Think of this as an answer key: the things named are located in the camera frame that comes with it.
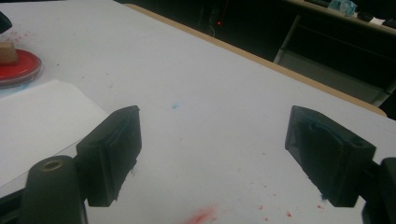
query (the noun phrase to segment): red stain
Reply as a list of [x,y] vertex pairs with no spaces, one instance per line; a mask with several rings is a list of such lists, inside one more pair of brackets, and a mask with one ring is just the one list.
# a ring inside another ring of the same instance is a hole
[[183,224],[203,224],[206,221],[216,221],[218,219],[217,217],[215,217],[216,210],[217,209],[214,207],[200,209],[198,214],[190,217],[185,222],[183,222]]
[[31,34],[30,32],[25,32],[23,34],[20,34],[17,31],[10,31],[6,41],[20,42],[20,40],[24,39],[25,37],[28,37],[30,34]]

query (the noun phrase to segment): paper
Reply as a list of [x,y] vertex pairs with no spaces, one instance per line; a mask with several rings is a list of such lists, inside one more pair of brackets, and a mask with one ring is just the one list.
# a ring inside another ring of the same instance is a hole
[[57,80],[0,99],[0,187],[88,134],[107,114]]

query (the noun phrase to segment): white tabletop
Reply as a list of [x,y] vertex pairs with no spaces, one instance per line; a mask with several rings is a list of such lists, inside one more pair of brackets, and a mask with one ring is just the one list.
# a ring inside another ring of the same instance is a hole
[[396,156],[394,120],[123,5],[0,8],[14,24],[0,41],[14,40],[44,64],[32,86],[58,79],[107,113],[141,109],[134,174],[111,207],[88,209],[90,223],[361,223],[363,200],[356,208],[323,202],[285,150],[292,105],[315,109],[377,146],[375,161]]

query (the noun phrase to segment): desk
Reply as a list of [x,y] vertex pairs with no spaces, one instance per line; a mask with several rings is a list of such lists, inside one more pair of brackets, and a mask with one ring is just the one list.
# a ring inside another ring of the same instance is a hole
[[126,6],[1,8],[14,23],[1,40],[22,34],[16,47],[43,61],[41,78],[76,86],[107,113],[141,109],[137,165],[117,202],[88,208],[90,223],[196,223],[203,213],[206,223],[361,223],[362,200],[323,202],[284,149],[292,105],[367,139],[375,161],[396,155],[395,121]]

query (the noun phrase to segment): red object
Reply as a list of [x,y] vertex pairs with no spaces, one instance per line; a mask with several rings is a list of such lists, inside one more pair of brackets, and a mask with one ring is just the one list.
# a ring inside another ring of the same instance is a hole
[[200,209],[199,213],[195,216],[189,218],[183,224],[204,224],[206,221],[216,221],[217,218],[215,216],[216,208],[208,207],[206,209]]
[[41,61],[33,53],[17,49],[18,62],[0,65],[0,88],[19,86],[35,79],[41,73]]

